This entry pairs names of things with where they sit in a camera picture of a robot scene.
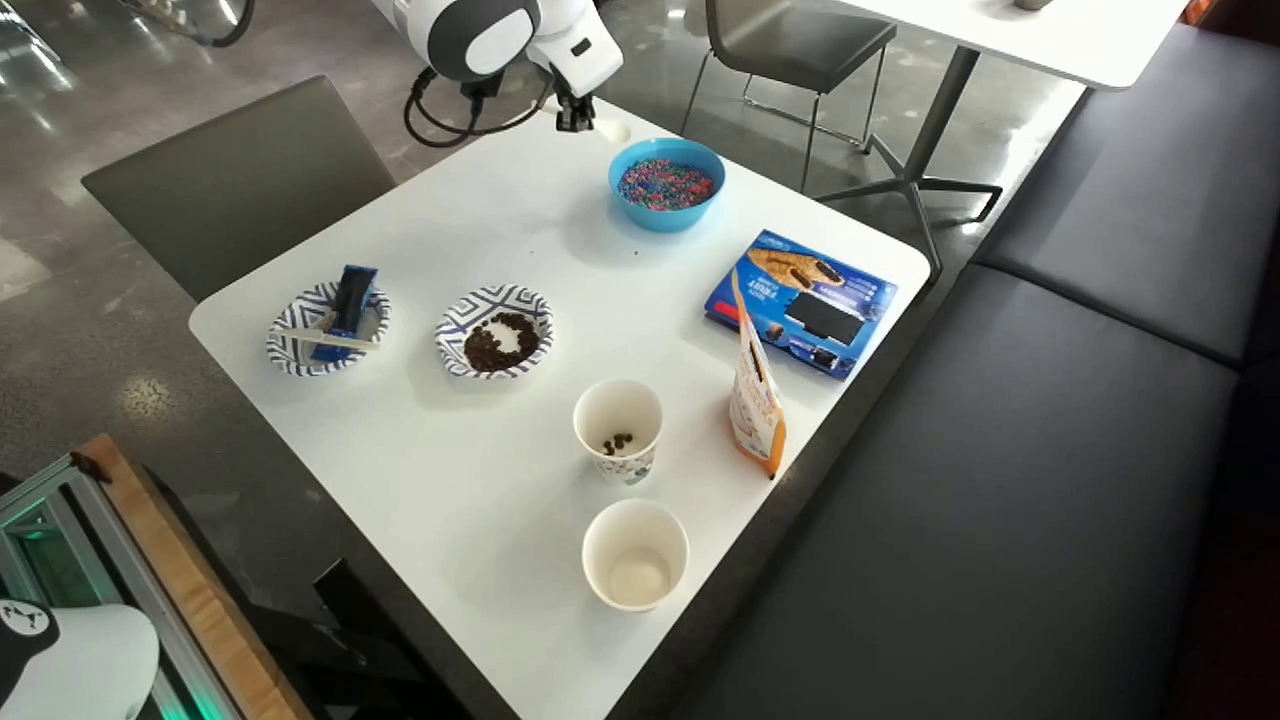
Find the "snack box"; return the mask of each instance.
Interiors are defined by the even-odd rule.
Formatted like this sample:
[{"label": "snack box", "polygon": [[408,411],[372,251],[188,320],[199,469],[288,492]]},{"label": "snack box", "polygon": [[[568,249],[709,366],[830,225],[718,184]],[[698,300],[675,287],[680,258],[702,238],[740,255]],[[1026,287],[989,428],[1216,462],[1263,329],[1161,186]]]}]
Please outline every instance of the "snack box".
[{"label": "snack box", "polygon": [[[864,355],[892,300],[886,281],[766,229],[734,258],[734,277],[760,340],[840,381]],[[732,270],[709,295],[709,317],[734,329]]]}]

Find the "wooden frame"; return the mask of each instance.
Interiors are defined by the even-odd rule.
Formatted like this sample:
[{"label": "wooden frame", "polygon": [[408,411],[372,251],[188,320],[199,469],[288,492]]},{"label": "wooden frame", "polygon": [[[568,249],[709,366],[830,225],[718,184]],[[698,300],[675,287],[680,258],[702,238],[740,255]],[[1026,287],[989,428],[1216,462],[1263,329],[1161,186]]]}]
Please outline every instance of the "wooden frame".
[{"label": "wooden frame", "polygon": [[298,720],[310,715],[296,697],[239,605],[228,595],[184,520],[167,506],[156,481],[137,469],[110,434],[96,434],[74,446],[90,459],[119,524],[141,554],[150,563],[160,587],[192,628],[212,671],[253,720]]}]

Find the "white cup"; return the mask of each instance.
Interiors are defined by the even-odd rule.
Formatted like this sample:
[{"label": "white cup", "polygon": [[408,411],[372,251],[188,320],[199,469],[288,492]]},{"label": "white cup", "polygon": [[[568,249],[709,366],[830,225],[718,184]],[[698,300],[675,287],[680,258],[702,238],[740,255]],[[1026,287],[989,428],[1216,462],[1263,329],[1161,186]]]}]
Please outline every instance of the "white cup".
[{"label": "white cup", "polygon": [[590,382],[573,407],[576,440],[614,484],[641,484],[653,472],[658,428],[663,403],[637,381]]},{"label": "white cup", "polygon": [[684,581],[684,524],[653,500],[608,505],[584,537],[584,574],[619,612],[649,612]]}]

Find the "small plate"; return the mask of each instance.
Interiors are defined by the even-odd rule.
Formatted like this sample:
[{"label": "small plate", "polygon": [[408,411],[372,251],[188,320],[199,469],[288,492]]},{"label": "small plate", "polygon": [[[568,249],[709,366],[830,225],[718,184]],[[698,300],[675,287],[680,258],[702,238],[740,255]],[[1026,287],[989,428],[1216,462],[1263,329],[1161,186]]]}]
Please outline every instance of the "small plate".
[{"label": "small plate", "polygon": [[[288,300],[269,333],[273,363],[278,363],[288,375],[329,375],[329,371],[351,366],[362,351],[342,351],[340,360],[325,363],[325,360],[310,360],[317,343],[288,335],[296,329],[329,329],[330,305],[334,305],[334,282],[317,282],[296,300]],[[386,329],[386,300],[372,287],[362,295],[362,317],[354,335],[366,335],[377,343],[384,329]]]},{"label": "small plate", "polygon": [[517,381],[551,349],[551,306],[518,282],[487,282],[458,295],[436,325],[452,375]]}]

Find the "black couch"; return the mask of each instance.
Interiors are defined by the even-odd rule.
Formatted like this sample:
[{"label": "black couch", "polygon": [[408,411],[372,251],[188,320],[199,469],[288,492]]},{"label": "black couch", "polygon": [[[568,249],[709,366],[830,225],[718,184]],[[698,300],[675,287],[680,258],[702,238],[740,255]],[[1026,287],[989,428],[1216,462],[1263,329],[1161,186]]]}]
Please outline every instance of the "black couch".
[{"label": "black couch", "polygon": [[1209,538],[1280,506],[1274,234],[1280,53],[1175,26],[1080,98],[680,715],[1164,715]]}]

